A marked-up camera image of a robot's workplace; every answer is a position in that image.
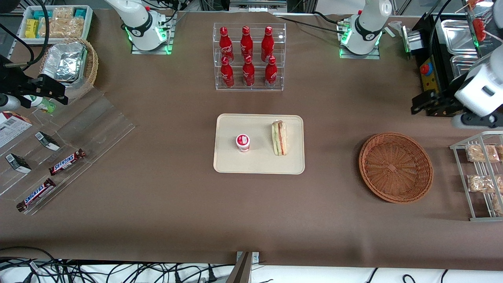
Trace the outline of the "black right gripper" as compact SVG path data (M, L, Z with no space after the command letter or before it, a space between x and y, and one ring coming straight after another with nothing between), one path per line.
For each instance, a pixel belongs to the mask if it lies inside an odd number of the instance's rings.
M8 68L11 63L5 56L0 56L0 106L1 108L31 108L32 100L27 95L35 96L37 88L40 105L50 104L50 100L67 105L68 97L65 96L65 86L48 75L39 75L36 84L33 78L24 74L20 67Z

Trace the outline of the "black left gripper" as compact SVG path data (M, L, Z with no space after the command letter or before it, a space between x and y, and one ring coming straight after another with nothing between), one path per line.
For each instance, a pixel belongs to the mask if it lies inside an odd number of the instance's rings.
M465 112L465 107L454 97L453 91L425 91L422 99L412 99L411 115L430 108L430 116L452 118Z

